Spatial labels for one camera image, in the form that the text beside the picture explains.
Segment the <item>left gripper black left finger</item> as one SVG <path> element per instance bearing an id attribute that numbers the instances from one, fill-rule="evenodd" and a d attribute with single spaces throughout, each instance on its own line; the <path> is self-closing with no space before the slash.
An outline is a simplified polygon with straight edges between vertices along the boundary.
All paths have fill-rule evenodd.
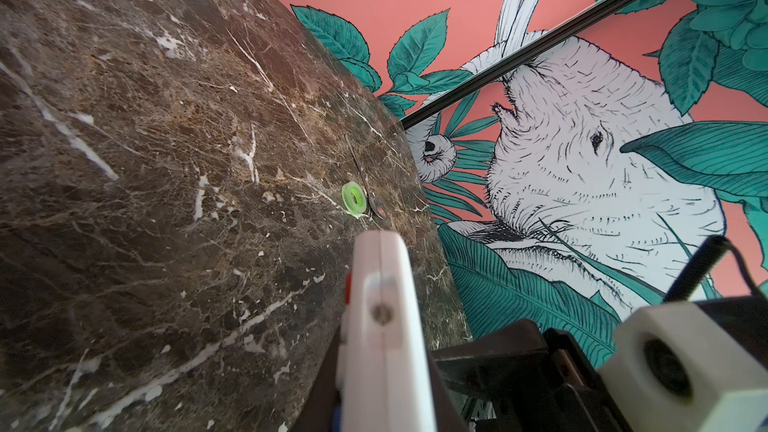
<path id="1" fill-rule="evenodd" d="M 341 327 L 337 327 L 291 432 L 338 432 L 341 399 L 336 384 Z"/>

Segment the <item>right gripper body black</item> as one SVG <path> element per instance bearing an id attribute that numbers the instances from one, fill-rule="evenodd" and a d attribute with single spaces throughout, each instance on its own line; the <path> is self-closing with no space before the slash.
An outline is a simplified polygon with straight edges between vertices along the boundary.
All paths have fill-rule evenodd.
<path id="1" fill-rule="evenodd" d="M 573 335 L 523 319 L 432 352 L 469 431 L 628 431 Z"/>

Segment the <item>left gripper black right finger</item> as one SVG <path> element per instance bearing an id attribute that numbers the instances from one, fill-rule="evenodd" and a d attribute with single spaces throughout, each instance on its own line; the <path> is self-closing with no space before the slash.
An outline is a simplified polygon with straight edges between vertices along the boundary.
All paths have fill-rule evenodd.
<path id="1" fill-rule="evenodd" d="M 449 389 L 443 382 L 440 371 L 430 354 L 427 354 L 427 363 L 437 431 L 468 432 L 469 426 L 451 401 Z"/>

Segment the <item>white remote control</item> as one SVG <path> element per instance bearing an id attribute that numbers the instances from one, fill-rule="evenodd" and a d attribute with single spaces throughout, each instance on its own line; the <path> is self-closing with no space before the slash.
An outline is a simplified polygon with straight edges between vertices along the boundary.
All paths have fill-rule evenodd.
<path id="1" fill-rule="evenodd" d="M 336 389 L 336 431 L 437 428 L 413 273 L 396 232 L 365 231 L 355 239 Z"/>

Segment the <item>small metal spoon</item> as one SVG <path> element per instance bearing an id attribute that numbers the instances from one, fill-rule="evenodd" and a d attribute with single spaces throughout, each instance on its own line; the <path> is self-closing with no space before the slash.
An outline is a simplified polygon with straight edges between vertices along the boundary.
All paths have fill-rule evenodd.
<path id="1" fill-rule="evenodd" d="M 379 204 L 376 202 L 376 197 L 372 193 L 372 190 L 371 190 L 371 188 L 370 188 L 370 186 L 368 184 L 368 181 L 367 181 L 367 174 L 366 174 L 364 168 L 362 167 L 361 162 L 358 160 L 357 155 L 355 154 L 355 150 L 354 150 L 354 148 L 353 148 L 353 146 L 351 144 L 351 141 L 350 141 L 348 136 L 345 137 L 345 141 L 346 141 L 347 147 L 349 149 L 349 153 L 352 156 L 352 160 L 353 160 L 356 168 L 358 169 L 359 175 L 360 175 L 360 177 L 361 177 L 361 179 L 363 181 L 362 187 L 363 187 L 363 190 L 364 190 L 365 195 L 366 195 L 368 214 L 371 217 L 376 217 L 378 220 L 383 221 L 384 219 L 387 218 L 387 214 L 384 211 L 384 209 L 381 208 L 379 206 Z"/>

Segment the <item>green tape roll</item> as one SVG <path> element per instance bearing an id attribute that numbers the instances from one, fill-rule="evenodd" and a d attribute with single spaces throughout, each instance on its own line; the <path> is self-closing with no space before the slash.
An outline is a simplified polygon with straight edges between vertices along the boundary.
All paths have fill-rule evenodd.
<path id="1" fill-rule="evenodd" d="M 367 213 L 367 194 L 360 184 L 355 181 L 345 183 L 342 186 L 341 195 L 345 209 L 349 214 L 359 217 Z"/>

